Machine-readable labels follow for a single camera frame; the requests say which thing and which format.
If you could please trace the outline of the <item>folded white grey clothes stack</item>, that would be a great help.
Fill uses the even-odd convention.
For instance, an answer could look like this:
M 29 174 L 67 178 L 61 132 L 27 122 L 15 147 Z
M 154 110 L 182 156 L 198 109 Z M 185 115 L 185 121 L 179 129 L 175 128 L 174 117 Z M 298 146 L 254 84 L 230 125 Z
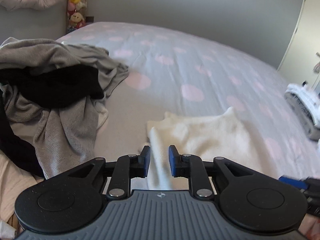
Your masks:
M 289 83 L 284 94 L 307 135 L 313 141 L 319 141 L 319 96 L 308 86 Z

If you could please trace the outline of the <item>grey ribbed garment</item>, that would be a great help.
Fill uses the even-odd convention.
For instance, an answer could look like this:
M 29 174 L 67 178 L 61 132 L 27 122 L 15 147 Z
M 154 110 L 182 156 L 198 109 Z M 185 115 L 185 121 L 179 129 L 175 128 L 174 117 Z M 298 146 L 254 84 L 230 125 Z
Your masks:
M 94 157 L 106 99 L 129 75 L 106 49 L 49 39 L 1 45 L 1 152 L 50 178 Z

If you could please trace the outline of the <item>dark wall socket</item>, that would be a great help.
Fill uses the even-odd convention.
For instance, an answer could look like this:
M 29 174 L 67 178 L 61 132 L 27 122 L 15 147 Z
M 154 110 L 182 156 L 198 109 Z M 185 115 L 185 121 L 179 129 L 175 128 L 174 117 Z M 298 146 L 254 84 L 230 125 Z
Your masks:
M 94 23 L 94 16 L 86 16 L 86 23 Z

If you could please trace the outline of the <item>cream knit sweater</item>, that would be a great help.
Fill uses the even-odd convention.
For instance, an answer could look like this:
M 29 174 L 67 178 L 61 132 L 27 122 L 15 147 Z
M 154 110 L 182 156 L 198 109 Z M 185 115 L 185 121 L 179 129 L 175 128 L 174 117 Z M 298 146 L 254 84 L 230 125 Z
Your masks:
M 204 161 L 225 157 L 273 178 L 276 166 L 269 156 L 263 137 L 255 126 L 233 107 L 217 116 L 178 116 L 166 112 L 161 121 L 146 125 L 151 161 L 147 177 L 151 190 L 184 190 L 185 178 L 173 178 L 169 164 L 169 146 L 179 154 L 193 154 Z

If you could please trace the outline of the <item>black knit garment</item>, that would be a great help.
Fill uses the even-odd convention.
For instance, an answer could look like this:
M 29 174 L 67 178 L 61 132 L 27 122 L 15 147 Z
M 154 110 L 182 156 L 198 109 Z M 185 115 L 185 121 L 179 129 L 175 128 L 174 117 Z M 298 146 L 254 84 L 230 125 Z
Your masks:
M 46 109 L 60 109 L 90 97 L 104 97 L 97 68 L 78 64 L 42 72 L 40 68 L 1 70 L 1 83 L 17 88 L 27 100 Z

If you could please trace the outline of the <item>white door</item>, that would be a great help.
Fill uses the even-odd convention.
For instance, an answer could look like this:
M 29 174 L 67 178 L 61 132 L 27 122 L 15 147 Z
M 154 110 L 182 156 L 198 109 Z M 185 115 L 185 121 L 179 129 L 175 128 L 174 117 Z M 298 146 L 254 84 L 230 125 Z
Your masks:
M 304 0 L 291 41 L 278 72 L 288 82 L 319 83 L 319 0 Z

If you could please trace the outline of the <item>plush toy storage column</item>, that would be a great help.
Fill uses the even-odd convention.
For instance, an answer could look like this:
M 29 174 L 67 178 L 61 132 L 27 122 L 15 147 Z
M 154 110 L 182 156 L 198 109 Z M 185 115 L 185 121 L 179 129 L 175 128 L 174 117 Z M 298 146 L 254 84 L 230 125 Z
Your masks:
M 67 33 L 86 25 L 87 0 L 67 0 Z

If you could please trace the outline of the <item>white fluffy garment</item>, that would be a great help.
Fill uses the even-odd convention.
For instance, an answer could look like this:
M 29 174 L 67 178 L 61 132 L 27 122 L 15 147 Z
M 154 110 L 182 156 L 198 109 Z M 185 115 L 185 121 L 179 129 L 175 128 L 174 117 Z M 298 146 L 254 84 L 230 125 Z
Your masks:
M 97 129 L 100 129 L 108 119 L 108 110 L 103 104 L 96 104 L 95 110 L 98 113 Z

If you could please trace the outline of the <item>pink dotted bed sheet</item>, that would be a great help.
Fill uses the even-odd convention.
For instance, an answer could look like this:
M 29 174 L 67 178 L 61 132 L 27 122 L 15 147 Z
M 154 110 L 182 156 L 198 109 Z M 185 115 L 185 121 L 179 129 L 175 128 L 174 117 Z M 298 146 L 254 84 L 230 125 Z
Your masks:
M 108 119 L 95 154 L 109 161 L 136 153 L 148 140 L 147 123 L 166 112 L 221 115 L 233 107 L 253 146 L 227 152 L 188 141 L 204 160 L 222 155 L 278 178 L 319 177 L 319 152 L 284 99 L 287 82 L 268 64 L 241 51 L 179 31 L 140 24 L 93 23 L 59 38 L 65 45 L 108 50 L 129 76 L 106 100 Z

